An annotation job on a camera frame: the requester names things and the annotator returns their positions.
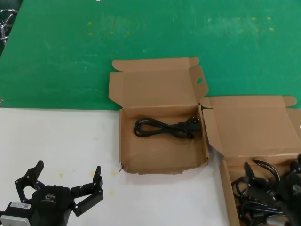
black power cord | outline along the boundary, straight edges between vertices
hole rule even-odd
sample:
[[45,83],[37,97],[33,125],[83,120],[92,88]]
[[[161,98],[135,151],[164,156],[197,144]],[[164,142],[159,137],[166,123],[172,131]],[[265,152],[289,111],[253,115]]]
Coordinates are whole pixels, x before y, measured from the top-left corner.
[[[275,177],[276,183],[279,183],[280,175],[272,165],[260,160],[253,161],[257,165],[272,173]],[[260,200],[257,200],[252,196],[246,194],[246,188],[241,191],[239,188],[239,185],[241,183],[245,183],[244,177],[240,177],[237,180],[233,181],[231,185],[232,188],[235,188],[233,191],[234,197],[239,200],[239,217],[247,226],[260,225],[266,223],[267,219],[272,216],[284,215],[280,208],[273,208],[265,203],[262,203]]]
[[[143,130],[144,125],[153,126],[158,129],[145,131]],[[192,132],[195,131],[201,131],[199,120],[195,117],[174,125],[168,125],[152,118],[141,118],[137,120],[134,127],[134,133],[138,137],[150,137],[167,133],[181,139],[193,139],[194,135]]]

green table surface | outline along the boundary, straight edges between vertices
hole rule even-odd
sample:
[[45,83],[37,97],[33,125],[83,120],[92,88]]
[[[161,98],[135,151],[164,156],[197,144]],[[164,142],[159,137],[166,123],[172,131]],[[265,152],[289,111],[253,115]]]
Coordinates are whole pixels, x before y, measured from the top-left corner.
[[300,14],[299,0],[24,0],[0,58],[0,106],[119,109],[112,60],[167,57],[199,57],[208,96],[301,102]]

white table surface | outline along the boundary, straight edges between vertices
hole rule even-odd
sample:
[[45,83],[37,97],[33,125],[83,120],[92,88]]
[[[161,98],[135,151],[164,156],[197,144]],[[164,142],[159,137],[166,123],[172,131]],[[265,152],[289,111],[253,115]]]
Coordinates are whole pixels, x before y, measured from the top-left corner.
[[180,175],[119,173],[119,113],[0,109],[0,210],[38,160],[46,185],[79,186],[102,168],[104,200],[69,226],[228,226],[217,156]]

cardboard box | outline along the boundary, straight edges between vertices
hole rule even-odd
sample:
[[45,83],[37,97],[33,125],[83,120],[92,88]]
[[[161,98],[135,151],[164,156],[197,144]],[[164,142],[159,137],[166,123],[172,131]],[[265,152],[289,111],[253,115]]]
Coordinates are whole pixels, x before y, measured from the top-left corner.
[[[207,136],[200,100],[208,91],[198,58],[113,61],[109,98],[120,110],[119,161],[124,171],[177,174],[208,163]],[[202,132],[194,139],[169,134],[137,137],[135,122],[150,117],[176,124],[195,116]]]
[[239,221],[231,182],[245,175],[243,165],[249,162],[255,175],[272,175],[254,165],[256,158],[275,166],[279,173],[289,170],[288,163],[301,153],[301,110],[290,96],[205,97],[204,108],[209,144],[224,159],[220,165],[222,186],[231,226]]

box lid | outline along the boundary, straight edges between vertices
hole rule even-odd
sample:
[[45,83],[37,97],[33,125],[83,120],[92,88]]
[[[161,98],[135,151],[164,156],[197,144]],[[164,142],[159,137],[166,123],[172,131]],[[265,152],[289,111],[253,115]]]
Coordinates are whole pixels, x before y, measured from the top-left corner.
[[301,110],[291,96],[205,97],[208,140],[229,166],[301,152]]
[[208,92],[199,59],[114,60],[109,98],[122,107],[197,105]]

